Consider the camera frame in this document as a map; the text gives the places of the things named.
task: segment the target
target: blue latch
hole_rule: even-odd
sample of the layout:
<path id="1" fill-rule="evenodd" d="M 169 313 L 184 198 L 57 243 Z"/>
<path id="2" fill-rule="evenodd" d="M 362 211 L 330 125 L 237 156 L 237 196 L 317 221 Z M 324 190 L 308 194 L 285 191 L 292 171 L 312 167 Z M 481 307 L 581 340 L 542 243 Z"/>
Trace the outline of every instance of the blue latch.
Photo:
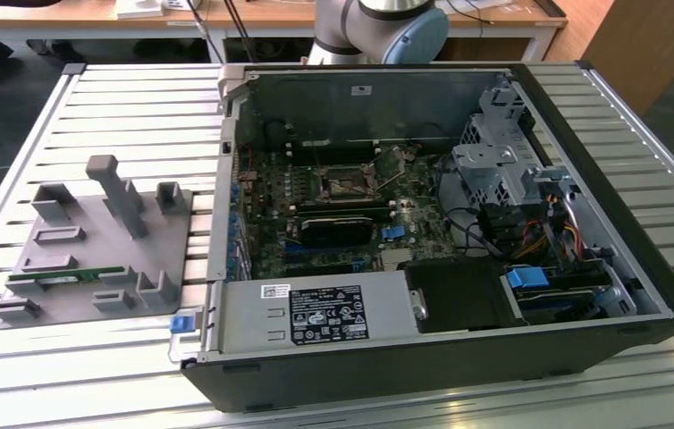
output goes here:
<path id="1" fill-rule="evenodd" d="M 381 230 L 381 240 L 398 239 L 405 235 L 405 227 L 402 225 L 394 226 L 392 228 L 384 228 Z"/>
<path id="2" fill-rule="evenodd" d="M 542 288 L 548 286 L 548 279 L 542 268 L 538 266 L 520 266 L 513 268 L 506 274 L 505 278 L 510 287 L 514 288 Z"/>
<path id="3" fill-rule="evenodd" d="M 169 323 L 170 333 L 189 333 L 196 330 L 196 317 L 193 315 L 174 315 Z"/>

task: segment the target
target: aluminum slotted table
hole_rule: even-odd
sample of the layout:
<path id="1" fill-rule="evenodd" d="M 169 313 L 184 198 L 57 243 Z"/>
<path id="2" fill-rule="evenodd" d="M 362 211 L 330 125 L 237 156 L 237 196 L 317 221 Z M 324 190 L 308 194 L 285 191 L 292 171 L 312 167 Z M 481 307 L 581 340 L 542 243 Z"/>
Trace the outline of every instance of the aluminum slotted table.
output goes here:
<path id="1" fill-rule="evenodd" d="M 674 266 L 672 155 L 593 70 L 530 69 Z M 83 165 L 89 155 L 113 154 L 138 189 L 167 179 L 196 192 L 182 304 L 201 304 L 217 75 L 216 66 L 193 64 L 89 66 L 61 76 L 0 187 L 0 295 L 38 184 L 63 181 L 74 195 L 98 194 Z M 674 338 L 580 375 L 234 415 L 212 408 L 169 362 L 167 324 L 158 316 L 0 331 L 0 427 L 674 427 Z"/>

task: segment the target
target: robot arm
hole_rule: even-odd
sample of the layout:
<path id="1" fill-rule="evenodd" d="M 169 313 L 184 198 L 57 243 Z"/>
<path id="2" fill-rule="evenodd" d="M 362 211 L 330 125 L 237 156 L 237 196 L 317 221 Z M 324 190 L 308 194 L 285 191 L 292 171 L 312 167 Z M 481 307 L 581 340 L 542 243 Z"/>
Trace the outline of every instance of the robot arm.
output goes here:
<path id="1" fill-rule="evenodd" d="M 428 63 L 448 29 L 433 0 L 317 0 L 308 64 Z"/>

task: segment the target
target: warning label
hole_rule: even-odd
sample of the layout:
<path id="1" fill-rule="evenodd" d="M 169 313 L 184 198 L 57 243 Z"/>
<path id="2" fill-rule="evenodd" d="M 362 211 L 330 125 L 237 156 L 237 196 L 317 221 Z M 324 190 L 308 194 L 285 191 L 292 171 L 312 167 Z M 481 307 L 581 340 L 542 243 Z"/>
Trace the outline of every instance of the warning label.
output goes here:
<path id="1" fill-rule="evenodd" d="M 290 340 L 297 346 L 368 338 L 360 286 L 292 290 L 288 303 Z"/>

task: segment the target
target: desk leg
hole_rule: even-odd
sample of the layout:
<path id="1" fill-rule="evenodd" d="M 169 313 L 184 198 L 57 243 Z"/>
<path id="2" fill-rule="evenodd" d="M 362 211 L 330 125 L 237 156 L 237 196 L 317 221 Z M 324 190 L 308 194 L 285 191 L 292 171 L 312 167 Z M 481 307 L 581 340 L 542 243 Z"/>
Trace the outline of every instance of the desk leg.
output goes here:
<path id="1" fill-rule="evenodd" d="M 225 56 L 225 36 L 226 36 L 225 31 L 222 29 L 209 29 L 208 31 L 208 38 L 217 47 L 218 54 L 221 55 L 221 57 L 217 58 L 214 50 L 213 49 L 208 50 L 208 57 L 210 58 L 212 63 L 214 64 L 225 63 L 228 61 Z"/>
<path id="2" fill-rule="evenodd" d="M 554 27 L 542 27 L 537 30 L 537 34 L 529 39 L 529 45 L 526 45 L 521 56 L 524 62 L 542 61 L 554 34 Z"/>

